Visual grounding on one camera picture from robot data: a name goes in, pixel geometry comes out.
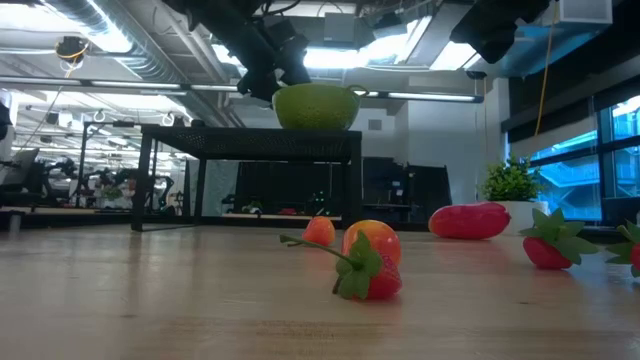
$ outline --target black metal table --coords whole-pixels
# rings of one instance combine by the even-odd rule
[[[194,224],[202,217],[207,160],[315,161],[343,167],[342,224],[348,227],[362,213],[362,133],[281,129],[142,127],[142,145],[131,229],[143,231],[146,184],[153,140],[200,160]]]

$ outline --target wooden tabletop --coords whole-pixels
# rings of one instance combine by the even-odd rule
[[[401,233],[391,302],[331,294],[297,230],[126,226],[0,241],[2,359],[639,359],[640,282],[605,255],[539,271],[521,239]]]

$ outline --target strawberry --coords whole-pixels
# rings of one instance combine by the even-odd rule
[[[522,243],[531,262],[540,269],[568,269],[571,261],[543,239],[528,237]]]
[[[635,244],[631,250],[631,264],[636,269],[640,269],[640,244]]]
[[[364,232],[358,232],[358,240],[351,246],[349,255],[343,255],[331,248],[280,235],[280,242],[288,246],[306,245],[318,248],[340,258],[336,263],[338,280],[334,293],[345,299],[362,300],[388,299],[402,287],[398,267],[388,255],[380,255],[371,247]]]
[[[631,275],[640,277],[640,228],[627,221],[627,227],[618,226],[618,231],[629,242],[615,244],[607,247],[607,251],[617,256],[607,260],[609,264],[631,264]]]
[[[582,222],[564,222],[562,209],[545,215],[533,209],[535,226],[520,234],[526,236],[522,246],[531,262],[541,269],[567,269],[582,263],[581,254],[595,254],[598,248],[577,235],[584,227]]]
[[[398,267],[389,255],[382,256],[382,270],[369,282],[367,299],[387,299],[402,288],[402,279]]]
[[[329,246],[336,239],[336,229],[329,218],[317,216],[309,221],[302,238],[312,243]]]

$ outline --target yellow cable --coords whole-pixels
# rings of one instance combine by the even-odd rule
[[[60,46],[60,43],[56,43],[56,47],[55,47],[56,55],[58,55],[59,58],[61,58],[61,59],[73,59],[75,57],[78,57],[78,56],[84,54],[84,52],[87,51],[87,48],[89,48],[89,43],[87,43],[87,45],[84,46],[84,49],[78,51],[77,53],[75,53],[73,55],[60,55],[60,54],[58,54],[58,46]]]
[[[549,30],[549,44],[547,45],[547,60],[544,65],[544,77],[542,80],[542,94],[540,95],[540,110],[538,111],[538,123],[536,124],[536,132],[534,136],[540,133],[540,124],[542,123],[542,110],[544,109],[544,97],[547,92],[547,79],[549,76],[549,63],[551,62],[551,45],[553,44],[553,29],[558,19],[558,10],[560,5],[558,1],[553,8],[553,21],[551,21],[551,29]]]

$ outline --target strawberry leaves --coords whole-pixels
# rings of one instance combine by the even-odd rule
[[[346,267],[341,266],[341,271],[338,271],[342,278],[338,294],[345,299],[358,296],[364,300],[367,298],[371,278],[380,273],[382,258],[371,248],[371,242],[362,231],[358,232],[358,239],[351,246],[349,258],[357,265],[352,265],[350,271],[345,271]]]
[[[577,235],[584,228],[583,222],[564,221],[562,209],[558,209],[547,216],[538,209],[533,209],[534,227],[520,231],[527,237],[541,238],[547,244],[556,248],[562,256],[576,265],[582,264],[582,254],[595,254],[598,248],[592,243],[579,238]]]
[[[280,242],[289,246],[315,247],[339,257],[340,260],[336,263],[336,272],[339,277],[334,290],[345,299],[353,299],[355,296],[362,300],[366,299],[371,278],[377,276],[382,270],[383,264],[380,254],[371,247],[371,242],[362,231],[358,232],[358,239],[351,246],[349,256],[331,248],[287,235],[280,235]]]
[[[618,232],[624,235],[629,242],[615,244],[607,247],[607,251],[617,255],[607,260],[608,264],[629,265],[632,264],[632,253],[634,246],[640,246],[640,228],[627,220],[627,227],[618,226]],[[640,269],[635,265],[631,265],[631,275],[640,277]]]

